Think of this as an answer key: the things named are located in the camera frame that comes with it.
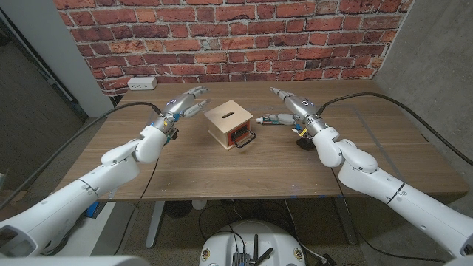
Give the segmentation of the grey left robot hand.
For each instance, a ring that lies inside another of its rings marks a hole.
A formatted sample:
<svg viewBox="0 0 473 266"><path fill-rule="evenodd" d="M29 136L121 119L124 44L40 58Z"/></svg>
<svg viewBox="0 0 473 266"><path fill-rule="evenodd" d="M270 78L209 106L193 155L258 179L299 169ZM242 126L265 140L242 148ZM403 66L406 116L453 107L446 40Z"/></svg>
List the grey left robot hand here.
<svg viewBox="0 0 473 266"><path fill-rule="evenodd" d="M151 126L159 129L164 134L168 134L180 118L196 115L211 102L211 99L206 99L200 103L194 102L196 98L207 92L209 92L208 87L197 86L173 98L164 106L161 114L157 116Z"/></svg>

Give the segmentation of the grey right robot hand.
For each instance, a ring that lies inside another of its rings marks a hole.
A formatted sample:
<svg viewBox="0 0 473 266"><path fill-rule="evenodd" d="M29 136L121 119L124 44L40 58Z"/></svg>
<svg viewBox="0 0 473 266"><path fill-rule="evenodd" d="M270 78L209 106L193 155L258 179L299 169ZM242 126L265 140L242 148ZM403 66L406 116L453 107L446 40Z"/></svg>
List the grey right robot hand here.
<svg viewBox="0 0 473 266"><path fill-rule="evenodd" d="M286 107L293 113L294 120L300 126L304 127L299 131L301 137L314 137L320 131L329 127L324 120L316 114L316 106L311 100L275 87L271 87L270 91L278 95L284 101Z"/></svg>

